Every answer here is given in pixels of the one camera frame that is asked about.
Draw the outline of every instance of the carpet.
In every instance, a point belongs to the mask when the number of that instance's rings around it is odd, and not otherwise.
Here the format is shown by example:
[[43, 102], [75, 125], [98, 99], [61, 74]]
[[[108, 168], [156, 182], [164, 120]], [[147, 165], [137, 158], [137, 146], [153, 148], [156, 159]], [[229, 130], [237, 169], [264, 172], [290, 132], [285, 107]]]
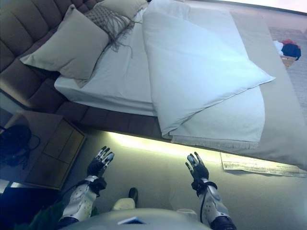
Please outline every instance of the carpet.
[[298, 101], [302, 107], [303, 116], [307, 124], [307, 38], [300, 30], [282, 29], [276, 27], [269, 28], [272, 39], [282, 41], [290, 38], [301, 46], [302, 56], [295, 61], [289, 68], [293, 88], [296, 92]]

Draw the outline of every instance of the black glove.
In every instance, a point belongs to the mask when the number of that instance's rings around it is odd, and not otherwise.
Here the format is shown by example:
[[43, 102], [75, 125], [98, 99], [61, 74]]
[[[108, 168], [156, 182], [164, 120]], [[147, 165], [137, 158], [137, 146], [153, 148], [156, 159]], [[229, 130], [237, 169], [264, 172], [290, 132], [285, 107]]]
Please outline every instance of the black glove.
[[202, 180], [202, 179], [206, 179], [206, 180], [209, 179], [209, 172], [208, 172], [208, 169], [203, 164], [197, 152], [194, 152], [194, 154], [197, 159], [193, 156], [193, 154], [188, 155], [188, 161], [190, 162], [192, 167], [187, 162], [186, 162], [186, 166], [188, 167], [194, 179], [193, 183], [191, 184], [192, 188], [196, 191], [197, 196], [199, 196], [205, 191], [208, 185], [213, 185], [214, 187], [216, 187], [216, 185], [212, 182], [205, 183]]
[[87, 167], [87, 176], [102, 177], [108, 164], [113, 160], [114, 153], [108, 153], [110, 148], [103, 146]]

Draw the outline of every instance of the blue cloth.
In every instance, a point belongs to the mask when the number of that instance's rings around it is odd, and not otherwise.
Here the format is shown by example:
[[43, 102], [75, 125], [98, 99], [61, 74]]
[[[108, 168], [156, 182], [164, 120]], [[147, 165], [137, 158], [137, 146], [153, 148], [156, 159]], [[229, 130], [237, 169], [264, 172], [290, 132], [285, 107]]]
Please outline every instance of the blue cloth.
[[294, 57], [296, 58], [296, 61], [301, 56], [301, 49], [298, 47], [298, 45], [295, 44], [286, 44], [282, 48], [283, 55]]

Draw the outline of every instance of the red cloth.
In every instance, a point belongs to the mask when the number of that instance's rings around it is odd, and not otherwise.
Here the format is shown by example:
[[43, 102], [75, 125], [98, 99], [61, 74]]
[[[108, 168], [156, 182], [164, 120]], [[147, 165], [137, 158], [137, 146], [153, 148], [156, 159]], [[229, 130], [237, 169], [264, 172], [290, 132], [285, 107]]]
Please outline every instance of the red cloth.
[[285, 39], [285, 40], [282, 41], [282, 43], [283, 43], [284, 45], [286, 45], [286, 44], [297, 45], [296, 42], [292, 41], [291, 39]]

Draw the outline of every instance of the gray floor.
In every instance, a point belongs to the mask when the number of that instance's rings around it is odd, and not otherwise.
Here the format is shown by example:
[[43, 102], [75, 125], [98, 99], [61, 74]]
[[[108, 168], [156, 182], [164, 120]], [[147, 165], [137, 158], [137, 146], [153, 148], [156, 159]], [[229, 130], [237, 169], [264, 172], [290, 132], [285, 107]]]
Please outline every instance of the gray floor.
[[290, 38], [301, 46], [302, 56], [289, 68], [288, 74], [300, 102], [302, 112], [307, 124], [307, 38], [299, 30], [269, 28], [272, 39], [282, 41]]
[[108, 145], [115, 158], [104, 175], [107, 188], [95, 202], [100, 213], [127, 197], [133, 186], [139, 190], [140, 208], [190, 208], [199, 213], [200, 202], [184, 165], [186, 156], [197, 151], [238, 230], [307, 229], [307, 178], [224, 171], [219, 152], [93, 129], [84, 131], [88, 138], [63, 189], [84, 179], [92, 157]]

